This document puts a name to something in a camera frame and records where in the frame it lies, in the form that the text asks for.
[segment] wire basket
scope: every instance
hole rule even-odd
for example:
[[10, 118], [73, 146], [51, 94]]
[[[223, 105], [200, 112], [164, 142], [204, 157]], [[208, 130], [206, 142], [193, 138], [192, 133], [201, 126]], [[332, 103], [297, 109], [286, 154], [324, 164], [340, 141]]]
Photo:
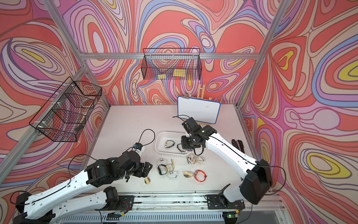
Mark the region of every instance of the wire basket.
[[144, 48], [143, 52], [143, 79], [201, 79], [199, 48]]
[[100, 86], [72, 80], [45, 117], [30, 125], [54, 142], [77, 142], [101, 96]]

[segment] patterned wall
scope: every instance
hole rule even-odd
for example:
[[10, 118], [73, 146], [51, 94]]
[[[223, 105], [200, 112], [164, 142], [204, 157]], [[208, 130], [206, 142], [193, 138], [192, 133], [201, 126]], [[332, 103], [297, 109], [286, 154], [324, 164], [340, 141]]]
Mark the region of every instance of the patterned wall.
[[213, 60], [212, 71], [202, 70], [199, 80], [143, 80], [141, 60], [88, 60], [111, 104], [175, 104], [186, 92], [196, 96], [205, 84], [204, 98], [236, 103], [253, 60]]
[[295, 224], [358, 223], [357, 21], [358, 1], [294, 0], [241, 105]]
[[142, 52], [193, 47], [258, 52], [277, 0], [56, 1], [83, 52]]
[[[199, 47], [205, 53], [258, 52], [277, 0], [56, 2], [83, 52]], [[201, 81], [143, 80], [140, 60], [88, 61], [111, 104], [175, 104], [206, 85], [205, 98], [235, 103], [253, 61], [203, 60]]]
[[[79, 66], [41, 1], [0, 1], [0, 21], [1, 162], [28, 130], [32, 116]], [[13, 192], [40, 192], [68, 179], [70, 158], [87, 152], [103, 116], [99, 102], [77, 143], [37, 137], [0, 185], [1, 224], [12, 222], [15, 206], [9, 198]], [[74, 174], [83, 159], [71, 163]]]

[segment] cable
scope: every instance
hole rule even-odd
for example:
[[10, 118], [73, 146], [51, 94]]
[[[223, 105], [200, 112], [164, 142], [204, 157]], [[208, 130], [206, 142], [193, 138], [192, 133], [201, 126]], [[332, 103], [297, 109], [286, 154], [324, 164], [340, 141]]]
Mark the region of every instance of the cable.
[[211, 202], [215, 201], [216, 203], [221, 204], [219, 201], [213, 199], [212, 196], [210, 196], [211, 200], [209, 200], [209, 198], [206, 198], [206, 197], [207, 197], [207, 195], [204, 195], [204, 198], [205, 198], [205, 200], [207, 200], [207, 201], [211, 201]]
[[173, 118], [179, 118], [179, 119], [181, 119], [182, 121], [184, 121], [182, 118], [180, 118], [179, 116], [187, 116], [187, 117], [189, 117], [188, 115], [184, 115], [184, 114], [182, 114], [182, 115], [177, 115], [177, 116], [174, 116]]
[[[51, 193], [51, 194], [49, 194], [49, 195], [46, 195], [46, 196], [44, 196], [44, 197], [42, 197], [42, 198], [40, 198], [40, 199], [37, 199], [37, 200], [35, 200], [35, 201], [32, 201], [31, 203], [38, 202], [39, 200], [42, 200], [42, 199], [44, 199], [44, 198], [47, 198], [47, 197], [53, 195], [54, 193], [57, 193], [57, 192], [59, 192], [60, 190], [64, 189], [65, 187], [67, 187], [67, 186], [71, 183], [72, 177], [71, 177], [71, 173], [70, 173], [70, 171], [69, 171], [69, 166], [71, 165], [71, 162], [73, 161], [73, 159], [76, 158], [77, 156], [89, 156], [89, 157], [91, 157], [92, 159], [97, 160], [97, 159], [95, 159], [95, 158], [93, 158], [92, 156], [87, 155], [87, 154], [78, 154], [78, 155], [74, 156], [74, 157], [71, 159], [71, 161], [69, 162], [68, 167], [67, 167], [68, 174], [69, 174], [69, 182], [68, 182], [68, 184], [66, 184], [64, 187], [58, 189], [57, 191], [55, 191], [55, 192], [53, 192], [53, 193]], [[25, 192], [25, 193], [31, 194], [31, 193], [29, 193], [29, 192], [27, 192], [27, 191], [15, 191], [15, 192], [10, 196], [10, 203], [11, 203], [11, 204], [14, 204], [14, 205], [29, 205], [29, 204], [30, 204], [30, 203], [27, 203], [27, 204], [16, 204], [16, 203], [13, 203], [11, 199], [12, 199], [13, 195], [14, 195], [16, 192]]]
[[181, 150], [180, 148], [179, 148], [179, 145], [182, 145], [181, 143], [179, 143], [179, 144], [177, 144], [176, 145], [176, 148], [180, 151], [180, 152], [185, 152], [185, 149], [184, 150]]
[[29, 192], [27, 192], [27, 191], [22, 191], [22, 190], [15, 191], [15, 192], [12, 193], [12, 195], [10, 196], [10, 199], [9, 199], [9, 201], [10, 201], [11, 204], [13, 204], [13, 205], [29, 205], [29, 204], [30, 204], [30, 203], [27, 203], [27, 204], [16, 204], [16, 203], [14, 203], [11, 199], [13, 198], [13, 195], [14, 195], [16, 192], [24, 192], [24, 193], [31, 194], [31, 193], [29, 193]]
[[152, 130], [152, 129], [145, 129], [143, 132], [142, 132], [142, 134], [140, 135], [140, 138], [139, 138], [139, 141], [138, 141], [138, 143], [140, 143], [140, 139], [142, 138], [142, 135], [143, 135], [143, 133], [146, 131], [146, 130], [151, 130], [152, 132], [153, 132], [153, 134], [154, 134], [154, 136], [155, 136], [155, 133], [154, 133], [154, 131]]
[[204, 152], [204, 146], [202, 145], [202, 152], [201, 152], [199, 155], [203, 154], [203, 152]]
[[[223, 145], [225, 145], [226, 147], [228, 147], [229, 149], [231, 149], [232, 150], [232, 148], [230, 148], [227, 144], [225, 144], [225, 143], [223, 143], [222, 141], [220, 141], [219, 139], [217, 139], [217, 138], [215, 138], [216, 140], [218, 140], [219, 142], [221, 142]], [[265, 168], [265, 167], [278, 167], [278, 168], [281, 168], [283, 171], [284, 171], [284, 174], [285, 174], [285, 181], [284, 181], [284, 183], [283, 183], [283, 185], [280, 187], [280, 189], [278, 189], [277, 191], [275, 191], [274, 193], [271, 193], [271, 194], [265, 194], [265, 195], [273, 195], [273, 194], [275, 194], [275, 193], [277, 193], [277, 192], [279, 192], [279, 191], [281, 191], [281, 189], [285, 186], [285, 184], [286, 184], [286, 180], [287, 180], [287, 176], [286, 176], [286, 171], [285, 171], [285, 169], [283, 168], [283, 167], [280, 167], [280, 166], [261, 166], [261, 165], [258, 165], [258, 164], [254, 164], [254, 163], [252, 163], [252, 162], [250, 162], [250, 161], [248, 161], [247, 159], [245, 159], [244, 157], [242, 157], [241, 155], [239, 155], [237, 152], [235, 152], [234, 150], [232, 150], [234, 153], [236, 153], [238, 156], [240, 156], [243, 160], [245, 160], [246, 162], [248, 162], [248, 163], [250, 163], [250, 164], [252, 164], [252, 165], [255, 165], [255, 166], [258, 166], [258, 167], [263, 167], [263, 168]]]
[[248, 215], [248, 217], [247, 217], [246, 219], [244, 219], [244, 220], [242, 220], [242, 221], [236, 223], [236, 224], [243, 223], [243, 222], [245, 222], [246, 220], [248, 220], [248, 219], [250, 218], [251, 213], [252, 213], [252, 203], [251, 203], [251, 211], [250, 211], [250, 214]]
[[102, 222], [102, 214], [101, 214], [101, 211], [99, 209], [95, 209], [95, 211], [99, 211], [100, 212], [100, 216], [101, 216], [101, 223], [103, 224]]
[[[154, 140], [155, 140], [155, 132], [154, 132], [152, 129], [149, 129], [149, 128], [148, 128], [148, 129], [145, 129], [145, 130], [142, 132], [142, 134], [140, 135], [140, 138], [139, 138], [138, 143], [140, 142], [140, 139], [142, 138], [142, 135], [143, 135], [143, 133], [144, 133], [146, 130], [151, 130], [151, 131], [153, 132], [154, 138], [153, 138], [153, 140], [152, 140], [150, 143], [154, 142]], [[129, 148], [126, 150], [126, 152], [127, 152], [128, 150], [130, 150], [130, 149], [133, 149], [134, 146], [135, 146], [135, 145], [129, 147]]]
[[277, 192], [281, 191], [281, 189], [285, 186], [287, 176], [286, 176], [286, 171], [285, 171], [285, 169], [283, 169], [283, 170], [284, 170], [284, 174], [285, 174], [285, 181], [284, 181], [284, 184], [280, 187], [280, 189], [275, 190], [275, 192], [270, 193], [270, 194], [265, 194], [265, 195], [273, 195], [273, 194], [276, 194]]
[[69, 182], [68, 182], [67, 185], [69, 185], [69, 184], [71, 183], [71, 179], [72, 179], [71, 173], [70, 173], [70, 171], [69, 171], [69, 166], [70, 166], [71, 162], [73, 161], [73, 159], [76, 158], [77, 156], [89, 156], [89, 157], [91, 157], [92, 159], [94, 159], [94, 160], [96, 160], [96, 161], [98, 160], [98, 159], [95, 159], [95, 158], [93, 158], [92, 156], [87, 155], [87, 154], [78, 154], [78, 155], [74, 156], [74, 157], [71, 159], [71, 161], [69, 162], [68, 167], [67, 167], [67, 169], [68, 169], [68, 175], [69, 175]]

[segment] white table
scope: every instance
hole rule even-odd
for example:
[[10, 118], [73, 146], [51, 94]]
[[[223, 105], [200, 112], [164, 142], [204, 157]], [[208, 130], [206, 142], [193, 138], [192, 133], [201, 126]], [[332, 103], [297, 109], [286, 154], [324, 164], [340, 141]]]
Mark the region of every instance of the white table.
[[[162, 131], [185, 132], [179, 118], [172, 118], [177, 115], [176, 105], [144, 105], [144, 106], [112, 106], [107, 119], [103, 125], [97, 143], [91, 154], [94, 158], [119, 157], [123, 151], [139, 140], [144, 129], [152, 129], [156, 136]], [[218, 133], [228, 142], [231, 139], [242, 140], [245, 153], [252, 156], [247, 140], [242, 130], [233, 105], [221, 105], [218, 120], [212, 125]], [[146, 131], [141, 139], [146, 144], [153, 139], [153, 133]], [[141, 156], [141, 162], [150, 162], [153, 165], [148, 177], [151, 183], [146, 185], [144, 178], [131, 176], [128, 183], [125, 180], [114, 181], [110, 185], [103, 185], [92, 192], [98, 192], [108, 186], [116, 187], [118, 192], [209, 192], [221, 190], [228, 183], [240, 183], [238, 173], [214, 152], [205, 149], [202, 156], [205, 162], [200, 164], [188, 164], [186, 156], [169, 156], [160, 154], [154, 149], [155, 141], [145, 146]], [[160, 176], [157, 171], [157, 161], [165, 158], [170, 162], [173, 159], [175, 169], [179, 174], [177, 178]], [[205, 182], [199, 183], [193, 177], [184, 178], [183, 172], [194, 173], [195, 170], [202, 170], [206, 173]]]

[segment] wooden stand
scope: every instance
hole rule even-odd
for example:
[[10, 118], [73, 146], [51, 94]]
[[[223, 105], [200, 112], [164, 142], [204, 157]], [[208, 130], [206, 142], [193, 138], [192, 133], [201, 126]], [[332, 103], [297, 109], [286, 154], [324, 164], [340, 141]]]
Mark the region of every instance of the wooden stand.
[[196, 97], [192, 97], [191, 94], [189, 94], [189, 97], [190, 98], [197, 98], [197, 99], [202, 99], [202, 100], [205, 100], [204, 99], [204, 91], [205, 91], [205, 84], [203, 84], [203, 87], [201, 87], [201, 84], [198, 85], [198, 93], [197, 93], [197, 96]]

